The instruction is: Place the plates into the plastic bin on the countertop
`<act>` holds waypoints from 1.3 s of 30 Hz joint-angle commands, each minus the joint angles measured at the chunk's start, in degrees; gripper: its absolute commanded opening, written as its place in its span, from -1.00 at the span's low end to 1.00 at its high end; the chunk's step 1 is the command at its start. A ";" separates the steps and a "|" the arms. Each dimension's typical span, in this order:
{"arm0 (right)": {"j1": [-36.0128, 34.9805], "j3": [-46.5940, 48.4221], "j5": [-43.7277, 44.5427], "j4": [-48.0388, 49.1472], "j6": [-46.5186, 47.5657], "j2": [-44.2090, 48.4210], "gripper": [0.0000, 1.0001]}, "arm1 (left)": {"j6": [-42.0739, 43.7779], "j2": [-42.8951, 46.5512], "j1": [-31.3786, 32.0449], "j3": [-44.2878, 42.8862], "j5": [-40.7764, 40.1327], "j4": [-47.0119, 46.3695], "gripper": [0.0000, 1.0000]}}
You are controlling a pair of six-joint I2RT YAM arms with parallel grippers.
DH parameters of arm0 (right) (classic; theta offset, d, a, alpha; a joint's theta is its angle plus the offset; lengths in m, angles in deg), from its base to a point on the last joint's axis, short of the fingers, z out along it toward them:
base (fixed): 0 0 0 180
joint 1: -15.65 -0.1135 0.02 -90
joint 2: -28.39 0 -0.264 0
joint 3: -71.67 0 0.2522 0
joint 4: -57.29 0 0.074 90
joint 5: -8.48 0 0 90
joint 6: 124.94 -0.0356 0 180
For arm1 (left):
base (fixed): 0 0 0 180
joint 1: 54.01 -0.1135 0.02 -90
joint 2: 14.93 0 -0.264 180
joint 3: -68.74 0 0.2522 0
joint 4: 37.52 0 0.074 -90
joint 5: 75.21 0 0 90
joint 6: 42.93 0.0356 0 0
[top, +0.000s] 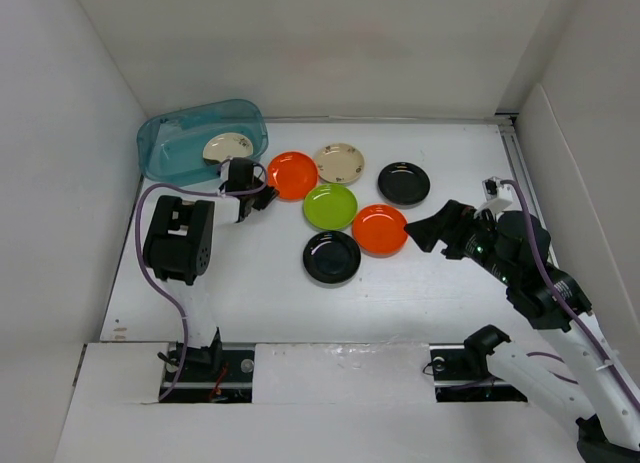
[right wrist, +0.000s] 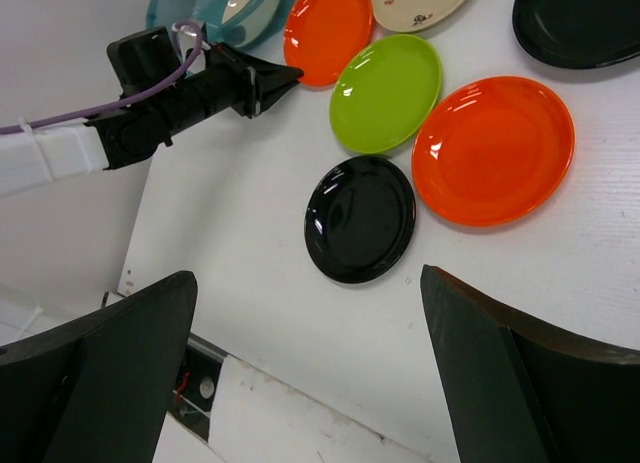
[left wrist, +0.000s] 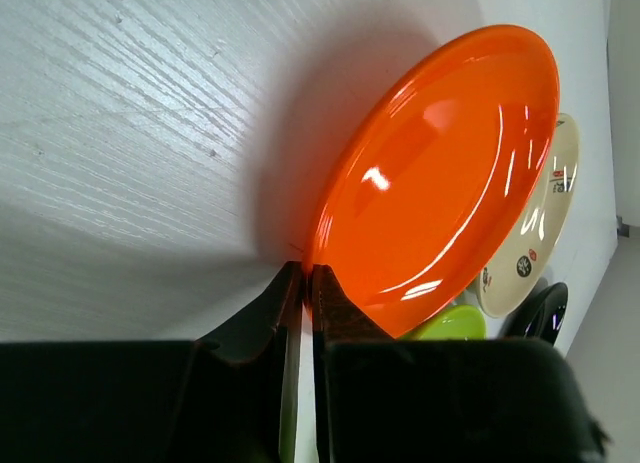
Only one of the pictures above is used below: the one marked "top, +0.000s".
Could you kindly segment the green plate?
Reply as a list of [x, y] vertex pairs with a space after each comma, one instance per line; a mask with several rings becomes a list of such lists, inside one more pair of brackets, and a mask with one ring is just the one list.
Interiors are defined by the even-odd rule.
[[357, 212], [356, 196], [339, 184], [319, 185], [307, 194], [303, 202], [305, 218], [321, 230], [342, 230], [352, 223]]

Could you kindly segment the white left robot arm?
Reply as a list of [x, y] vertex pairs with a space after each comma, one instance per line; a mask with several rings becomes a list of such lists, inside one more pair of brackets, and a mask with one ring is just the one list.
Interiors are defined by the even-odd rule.
[[153, 184], [139, 196], [134, 210], [134, 246], [141, 274], [176, 309], [182, 327], [175, 349], [159, 354], [173, 370], [173, 384], [185, 370], [205, 380], [216, 377], [223, 365], [222, 342], [207, 299], [189, 296], [182, 303], [165, 284], [173, 281], [192, 288], [208, 270], [214, 230], [243, 222], [278, 195], [268, 184], [264, 166], [249, 158], [220, 162], [218, 175], [221, 185], [213, 192]]

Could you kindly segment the orange plate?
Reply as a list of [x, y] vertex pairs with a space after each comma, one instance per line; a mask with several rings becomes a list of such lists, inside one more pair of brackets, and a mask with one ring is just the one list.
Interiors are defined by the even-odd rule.
[[352, 235], [366, 253], [389, 256], [404, 247], [408, 239], [406, 224], [399, 210], [385, 204], [369, 205], [356, 215]]
[[274, 187], [279, 198], [298, 201], [316, 186], [318, 170], [315, 162], [306, 154], [288, 151], [274, 157], [267, 167], [268, 184]]

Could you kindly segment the black plate front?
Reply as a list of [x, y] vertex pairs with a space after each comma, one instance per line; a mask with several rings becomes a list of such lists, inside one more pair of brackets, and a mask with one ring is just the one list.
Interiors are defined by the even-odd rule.
[[356, 241], [341, 231], [323, 231], [305, 245], [302, 263], [307, 274], [327, 285], [350, 280], [361, 264], [361, 250]]

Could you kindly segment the beige floral plate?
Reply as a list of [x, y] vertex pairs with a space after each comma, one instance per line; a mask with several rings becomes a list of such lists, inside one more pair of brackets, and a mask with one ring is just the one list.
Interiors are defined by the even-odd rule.
[[320, 148], [313, 156], [318, 175], [327, 183], [349, 185], [363, 174], [365, 158], [359, 149], [346, 143], [333, 143]]
[[253, 143], [244, 134], [226, 132], [210, 139], [204, 146], [202, 157], [206, 164], [219, 164], [227, 159], [246, 158], [253, 154]]

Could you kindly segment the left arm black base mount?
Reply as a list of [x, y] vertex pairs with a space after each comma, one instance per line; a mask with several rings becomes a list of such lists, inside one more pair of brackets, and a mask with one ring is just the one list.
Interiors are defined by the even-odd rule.
[[157, 354], [164, 364], [160, 403], [252, 402], [255, 345], [223, 343], [217, 330], [208, 347], [187, 349], [182, 371], [174, 381], [182, 349], [183, 344], [177, 343]]

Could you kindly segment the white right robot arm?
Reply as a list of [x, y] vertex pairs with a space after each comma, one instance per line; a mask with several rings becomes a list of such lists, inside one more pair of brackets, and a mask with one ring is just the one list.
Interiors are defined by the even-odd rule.
[[500, 216], [455, 200], [409, 223], [423, 252], [437, 243], [450, 260], [468, 258], [506, 288], [517, 313], [556, 351], [576, 381], [560, 381], [502, 330], [487, 325], [464, 342], [462, 364], [473, 376], [511, 386], [575, 437], [586, 462], [639, 459], [639, 387], [608, 344], [577, 281], [546, 259], [549, 233], [526, 208]]

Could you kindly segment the beige floral plate back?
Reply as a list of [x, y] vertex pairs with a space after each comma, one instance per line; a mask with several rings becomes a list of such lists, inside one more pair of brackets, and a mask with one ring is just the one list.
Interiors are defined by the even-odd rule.
[[320, 148], [313, 156], [318, 175], [327, 183], [349, 185], [363, 174], [365, 158], [359, 149], [346, 143], [333, 143]]

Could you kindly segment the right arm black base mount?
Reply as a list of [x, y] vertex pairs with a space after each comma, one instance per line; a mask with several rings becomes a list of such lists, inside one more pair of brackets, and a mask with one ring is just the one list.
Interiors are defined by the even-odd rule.
[[430, 345], [430, 362], [423, 374], [431, 376], [438, 403], [527, 402], [527, 397], [513, 386], [492, 375], [487, 358], [509, 336], [487, 325], [462, 343]]

